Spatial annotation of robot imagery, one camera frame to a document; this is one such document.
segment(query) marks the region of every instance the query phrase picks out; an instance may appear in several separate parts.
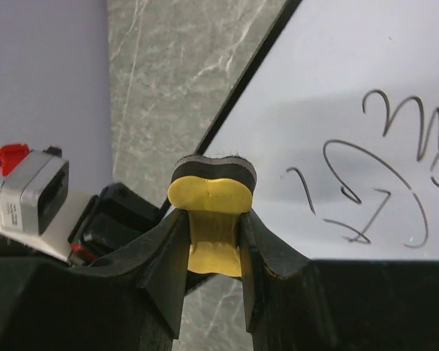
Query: marble surface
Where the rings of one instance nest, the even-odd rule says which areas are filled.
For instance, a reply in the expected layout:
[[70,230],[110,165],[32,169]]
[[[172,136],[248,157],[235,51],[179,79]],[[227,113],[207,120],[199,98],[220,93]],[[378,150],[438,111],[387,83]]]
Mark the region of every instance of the marble surface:
[[[108,0],[114,178],[160,205],[284,0]],[[241,283],[184,301],[173,350],[251,350]]]

